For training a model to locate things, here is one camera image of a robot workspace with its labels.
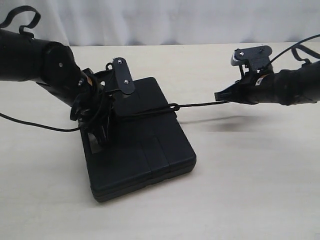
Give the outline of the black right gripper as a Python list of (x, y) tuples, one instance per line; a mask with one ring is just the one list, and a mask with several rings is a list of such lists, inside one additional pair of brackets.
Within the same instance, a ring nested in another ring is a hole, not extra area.
[(226, 89), (215, 92), (215, 100), (217, 102), (224, 101), (246, 105), (258, 104), (259, 101), (254, 97), (255, 88), (258, 87), (256, 83), (259, 79), (263, 79), (265, 76), (272, 74), (273, 67), (252, 70), (248, 63), (240, 64), (238, 67), (241, 78), (236, 80), (234, 84), (228, 86)]

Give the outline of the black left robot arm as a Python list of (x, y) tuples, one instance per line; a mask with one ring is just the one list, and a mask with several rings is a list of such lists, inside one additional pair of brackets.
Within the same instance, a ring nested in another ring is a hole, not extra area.
[(109, 140), (115, 70), (93, 73), (76, 64), (70, 47), (59, 42), (34, 39), (30, 34), (0, 32), (0, 79), (34, 81), (68, 105), (70, 119), (94, 135), (98, 144)]

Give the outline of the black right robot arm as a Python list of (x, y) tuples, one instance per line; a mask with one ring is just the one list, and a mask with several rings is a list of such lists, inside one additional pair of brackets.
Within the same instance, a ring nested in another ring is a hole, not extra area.
[(214, 94), (216, 101), (283, 106), (315, 104), (320, 101), (320, 62), (295, 70), (282, 69), (250, 80), (241, 79)]

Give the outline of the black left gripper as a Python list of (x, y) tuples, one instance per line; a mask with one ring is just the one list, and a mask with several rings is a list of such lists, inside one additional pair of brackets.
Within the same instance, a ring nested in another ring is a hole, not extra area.
[(94, 73), (86, 68), (78, 81), (81, 93), (76, 94), (70, 119), (78, 121), (80, 129), (94, 136), (100, 146), (110, 141), (114, 94), (119, 91), (115, 70), (107, 68)]

